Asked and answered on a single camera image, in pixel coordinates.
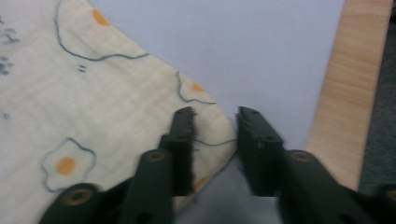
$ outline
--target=egg print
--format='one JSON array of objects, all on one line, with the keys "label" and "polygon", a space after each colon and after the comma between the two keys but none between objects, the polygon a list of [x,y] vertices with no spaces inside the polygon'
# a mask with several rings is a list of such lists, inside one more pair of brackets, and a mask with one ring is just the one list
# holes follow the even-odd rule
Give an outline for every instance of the egg print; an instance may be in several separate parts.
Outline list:
[{"label": "egg print", "polygon": [[186,103],[198,102],[206,105],[214,105],[213,99],[205,90],[196,82],[182,77],[179,72],[176,73],[178,96]]},{"label": "egg print", "polygon": [[66,138],[47,153],[42,161],[43,185],[49,192],[58,192],[85,181],[96,163],[96,154],[73,138]]},{"label": "egg print", "polygon": [[80,7],[81,0],[58,2],[55,30],[58,43],[65,52],[91,62],[101,62],[108,58],[133,60],[149,56],[137,45],[125,44],[130,39],[118,34],[95,8],[82,9],[84,13],[69,13]]}]

